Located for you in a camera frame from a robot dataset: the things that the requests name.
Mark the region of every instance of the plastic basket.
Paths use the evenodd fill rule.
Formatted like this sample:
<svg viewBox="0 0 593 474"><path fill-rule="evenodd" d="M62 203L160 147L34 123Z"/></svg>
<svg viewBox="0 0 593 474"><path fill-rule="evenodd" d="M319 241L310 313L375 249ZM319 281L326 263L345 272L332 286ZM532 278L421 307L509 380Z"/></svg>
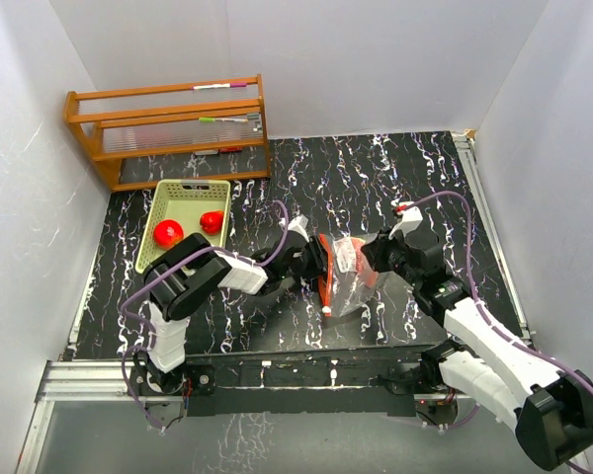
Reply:
<svg viewBox="0 0 593 474"><path fill-rule="evenodd" d="M207 235L200 226L200 217L205 212L224 211L221 232ZM185 237L199 232L212 245L223 247L228 232L230 217L230 182L214 180L162 180L156 187L154 200L142 234L136 271L142 274L154 260L165 251L153 239L154 228L165 219L174 219L182 226Z"/></svg>

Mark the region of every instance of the marker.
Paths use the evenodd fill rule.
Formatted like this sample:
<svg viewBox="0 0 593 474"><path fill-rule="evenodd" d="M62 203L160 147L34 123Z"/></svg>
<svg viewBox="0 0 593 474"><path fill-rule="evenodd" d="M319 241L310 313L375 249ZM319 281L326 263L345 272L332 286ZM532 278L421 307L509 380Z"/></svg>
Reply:
<svg viewBox="0 0 593 474"><path fill-rule="evenodd" d="M192 91L200 91L202 89L227 89L229 87L246 87L245 82L225 82L223 84L208 84L206 86L194 86Z"/></svg>
<svg viewBox="0 0 593 474"><path fill-rule="evenodd" d="M248 118L213 118L213 117L200 117L198 121L212 122L212 121L230 121L233 123L247 123Z"/></svg>

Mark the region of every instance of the marble tabletop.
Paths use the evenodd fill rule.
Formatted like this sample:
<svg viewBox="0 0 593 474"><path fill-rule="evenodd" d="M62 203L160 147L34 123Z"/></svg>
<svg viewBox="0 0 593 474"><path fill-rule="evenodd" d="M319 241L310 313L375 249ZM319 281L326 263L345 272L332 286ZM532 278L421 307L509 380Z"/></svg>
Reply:
<svg viewBox="0 0 593 474"><path fill-rule="evenodd" d="M451 190L473 202L449 132L299 138L271 142L271 180L235 181L231 190L226 248L249 255L281 235L273 199L292 215L308 217L310 233L333 236L376 233L391 226L394 198L416 200ZM142 158L125 170L125 181L205 176L215 170L263 166L258 150L224 156ZM153 191L115 193L110 198L76 345L64 359L118 358L128 344L143 342L140 328L120 316L121 304L139 287L134 270ZM520 334L518 319L487 235L473 205L472 271L493 314ZM464 275L465 214L442 198L423 209L444 239L445 256ZM147 305L140 307L147 314ZM424 316L410 288L390 276L375 298L346 318L324 318L318 294L297 282L267 296L216 290L193 315L188 354L294 351L377 345L434 344L445 332Z"/></svg>

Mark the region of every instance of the plastic bag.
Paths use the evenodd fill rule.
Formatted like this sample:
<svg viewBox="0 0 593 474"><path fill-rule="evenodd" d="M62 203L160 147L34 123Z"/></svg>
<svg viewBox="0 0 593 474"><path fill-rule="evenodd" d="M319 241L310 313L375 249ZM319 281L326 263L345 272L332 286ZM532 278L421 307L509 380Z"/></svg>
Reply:
<svg viewBox="0 0 593 474"><path fill-rule="evenodd" d="M327 317L342 317L363 306L374 297L384 284L387 274L374 272L361 252L361 247L371 242L376 234L343 237L332 240L321 235L328 258L326 277L319 281L323 314Z"/></svg>

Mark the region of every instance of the wooden shelf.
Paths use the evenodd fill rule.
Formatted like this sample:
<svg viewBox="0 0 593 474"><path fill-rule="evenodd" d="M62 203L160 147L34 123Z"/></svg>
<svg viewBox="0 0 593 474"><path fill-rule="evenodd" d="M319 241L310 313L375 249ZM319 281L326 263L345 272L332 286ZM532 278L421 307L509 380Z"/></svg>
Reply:
<svg viewBox="0 0 593 474"><path fill-rule="evenodd" d="M235 82L246 86L193 90L195 86ZM204 122L200 118L247 121ZM221 148L263 146L266 169L203 178L270 178L261 75L116 91L71 91L66 96L63 120L113 192L150 189L157 184L120 184L123 161L128 158Z"/></svg>

